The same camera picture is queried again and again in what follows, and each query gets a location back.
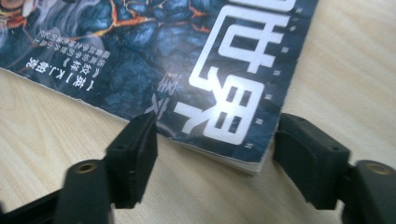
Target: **brass insert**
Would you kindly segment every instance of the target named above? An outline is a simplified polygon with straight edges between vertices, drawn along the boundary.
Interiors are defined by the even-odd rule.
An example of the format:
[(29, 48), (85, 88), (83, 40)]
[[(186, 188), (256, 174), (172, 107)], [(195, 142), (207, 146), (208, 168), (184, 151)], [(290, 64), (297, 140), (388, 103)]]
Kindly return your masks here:
[(76, 173), (77, 174), (86, 174), (86, 173), (89, 173), (90, 171), (96, 169), (96, 167), (97, 167), (97, 165), (92, 162), (83, 163), (76, 169)]
[(376, 164), (376, 163), (368, 163), (367, 167), (373, 171), (374, 173), (377, 173), (379, 175), (390, 175), (391, 171), (385, 166)]

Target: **clamp jaw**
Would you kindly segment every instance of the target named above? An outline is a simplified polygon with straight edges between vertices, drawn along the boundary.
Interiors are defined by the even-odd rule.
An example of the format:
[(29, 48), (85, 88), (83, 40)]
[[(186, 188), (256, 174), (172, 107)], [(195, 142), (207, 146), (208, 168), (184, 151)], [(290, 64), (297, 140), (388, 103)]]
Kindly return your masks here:
[(142, 201), (157, 158), (155, 121), (154, 113), (132, 119), (102, 160), (71, 166), (62, 189), (6, 214), (0, 209), (0, 223), (113, 223), (112, 203), (134, 208)]
[(317, 209), (344, 204), (346, 224), (396, 223), (396, 172), (377, 161), (347, 163), (349, 149), (307, 121), (282, 114), (275, 138), (277, 161)]

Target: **book cover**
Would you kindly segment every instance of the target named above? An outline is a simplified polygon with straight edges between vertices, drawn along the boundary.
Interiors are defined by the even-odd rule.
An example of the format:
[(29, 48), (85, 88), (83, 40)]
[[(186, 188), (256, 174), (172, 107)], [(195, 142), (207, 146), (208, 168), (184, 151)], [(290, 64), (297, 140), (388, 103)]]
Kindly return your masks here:
[(0, 0), (0, 66), (260, 164), (317, 0)]

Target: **wood grain surface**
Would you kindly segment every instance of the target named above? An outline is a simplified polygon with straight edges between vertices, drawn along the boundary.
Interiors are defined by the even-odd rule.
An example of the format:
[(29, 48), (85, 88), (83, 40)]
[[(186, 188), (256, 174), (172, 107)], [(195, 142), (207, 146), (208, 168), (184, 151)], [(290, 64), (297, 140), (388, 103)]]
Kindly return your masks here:
[[(283, 111), (396, 167), (396, 1), (319, 1)], [(0, 200), (6, 211), (60, 188), (72, 164), (101, 159), (127, 124), (0, 71)], [(144, 200), (116, 223), (341, 223), (317, 211), (266, 154), (245, 175), (159, 136)]]

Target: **wooden table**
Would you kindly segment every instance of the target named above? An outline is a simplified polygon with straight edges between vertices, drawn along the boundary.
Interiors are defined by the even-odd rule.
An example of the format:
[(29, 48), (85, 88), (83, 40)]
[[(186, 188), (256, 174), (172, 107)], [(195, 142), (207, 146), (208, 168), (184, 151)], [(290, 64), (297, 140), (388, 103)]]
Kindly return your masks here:
[[(283, 111), (353, 151), (396, 167), (396, 1), (319, 1)], [(6, 211), (101, 159), (127, 121), (1, 71), (0, 200)], [(245, 175), (162, 137), (142, 204), (117, 223), (340, 223), (316, 211), (267, 154)]]

